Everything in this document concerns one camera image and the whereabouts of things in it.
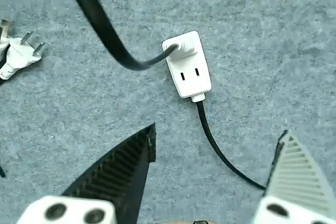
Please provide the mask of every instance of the white electrical plug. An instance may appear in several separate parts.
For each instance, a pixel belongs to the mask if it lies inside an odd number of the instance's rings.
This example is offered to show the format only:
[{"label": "white electrical plug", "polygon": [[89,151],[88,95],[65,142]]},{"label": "white electrical plug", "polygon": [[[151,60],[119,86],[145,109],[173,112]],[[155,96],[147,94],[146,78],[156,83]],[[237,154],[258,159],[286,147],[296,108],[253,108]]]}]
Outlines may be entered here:
[{"label": "white electrical plug", "polygon": [[6,51],[9,46],[9,41],[11,39],[10,36],[8,36],[9,27],[9,22],[3,19],[0,27],[0,60],[4,56],[4,51]]},{"label": "white electrical plug", "polygon": [[0,68],[0,78],[8,80],[18,70],[26,68],[41,59],[40,50],[45,43],[34,49],[28,42],[33,32],[28,32],[23,38],[15,38],[9,41],[9,49],[6,55],[6,63]]},{"label": "white electrical plug", "polygon": [[193,102],[203,101],[211,90],[211,80],[200,36],[196,31],[170,38],[162,43],[163,50],[178,45],[167,57],[167,64],[177,92],[181,98],[191,97]]}]

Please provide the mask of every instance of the plug prong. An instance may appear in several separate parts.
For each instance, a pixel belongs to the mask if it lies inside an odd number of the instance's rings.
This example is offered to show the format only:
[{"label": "plug prong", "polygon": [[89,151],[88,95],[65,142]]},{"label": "plug prong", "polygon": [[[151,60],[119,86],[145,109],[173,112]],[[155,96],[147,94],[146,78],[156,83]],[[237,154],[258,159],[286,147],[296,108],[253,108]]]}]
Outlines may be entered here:
[{"label": "plug prong", "polygon": [[35,56],[35,55],[37,55],[40,51],[41,51],[41,49],[42,49],[42,47],[45,45],[45,42],[43,42],[43,43],[41,43],[40,45],[38,45],[38,47],[34,50],[34,52],[33,52],[33,56]]},{"label": "plug prong", "polygon": [[27,32],[26,35],[21,39],[20,44],[22,45],[24,42],[26,42],[27,39],[29,39],[32,34],[33,34],[33,31]]},{"label": "plug prong", "polygon": [[2,28],[2,32],[0,33],[1,37],[7,38],[9,27],[10,23],[7,20],[5,19],[1,20],[1,28]]}]

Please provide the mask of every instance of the black power cord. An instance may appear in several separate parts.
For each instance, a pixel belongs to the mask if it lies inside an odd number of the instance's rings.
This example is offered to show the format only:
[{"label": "black power cord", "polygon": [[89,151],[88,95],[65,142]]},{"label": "black power cord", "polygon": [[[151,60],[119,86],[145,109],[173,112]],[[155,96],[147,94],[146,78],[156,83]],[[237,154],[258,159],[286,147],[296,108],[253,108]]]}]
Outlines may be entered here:
[{"label": "black power cord", "polygon": [[76,0],[91,26],[96,31],[104,46],[118,63],[131,70],[144,70],[171,54],[177,45],[171,45],[159,56],[148,61],[137,61],[127,51],[117,32],[113,28],[99,0]]},{"label": "black power cord", "polygon": [[225,157],[225,155],[223,154],[223,152],[221,151],[221,149],[219,149],[216,141],[214,140],[214,137],[211,134],[211,131],[209,129],[209,125],[205,116],[205,111],[204,111],[204,106],[203,106],[203,102],[197,102],[197,110],[198,110],[198,114],[200,115],[200,119],[201,119],[201,124],[204,130],[204,133],[206,135],[206,138],[208,139],[210,145],[212,146],[212,148],[214,149],[214,151],[216,152],[216,154],[218,155],[218,157],[220,157],[220,159],[224,162],[224,164],[235,174],[237,174],[240,178],[242,178],[243,180],[245,180],[247,183],[255,186],[258,189],[261,190],[265,190],[266,187],[262,186],[261,184],[253,181],[252,179],[250,179],[249,177],[247,177],[245,174],[243,174],[240,170],[238,170],[233,164],[231,164],[231,162]]}]

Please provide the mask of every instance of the cord strain relief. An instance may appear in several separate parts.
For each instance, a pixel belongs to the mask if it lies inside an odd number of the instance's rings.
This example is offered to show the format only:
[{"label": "cord strain relief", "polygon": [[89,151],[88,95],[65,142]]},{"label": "cord strain relief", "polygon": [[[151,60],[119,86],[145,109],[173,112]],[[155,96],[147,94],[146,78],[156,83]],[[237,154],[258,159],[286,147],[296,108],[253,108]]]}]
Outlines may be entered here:
[{"label": "cord strain relief", "polygon": [[191,100],[193,102],[201,102],[201,101],[205,100],[205,94],[201,93],[201,94],[194,95],[194,96],[191,97]]}]

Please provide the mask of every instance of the two-prong plug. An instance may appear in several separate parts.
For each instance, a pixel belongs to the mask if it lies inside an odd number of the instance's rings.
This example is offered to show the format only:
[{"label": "two-prong plug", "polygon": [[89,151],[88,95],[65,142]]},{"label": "two-prong plug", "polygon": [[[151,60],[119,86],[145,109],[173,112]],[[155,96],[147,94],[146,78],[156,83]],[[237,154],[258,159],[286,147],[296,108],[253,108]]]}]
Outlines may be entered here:
[{"label": "two-prong plug", "polygon": [[9,22],[3,19],[0,26],[0,60],[5,57],[5,51],[8,48],[9,40],[11,39],[10,36],[8,36],[9,27]]},{"label": "two-prong plug", "polygon": [[8,80],[18,70],[34,64],[42,58],[39,52],[45,43],[41,43],[34,49],[27,42],[32,33],[28,32],[23,38],[14,38],[9,41],[6,63],[0,68],[1,79]]}]

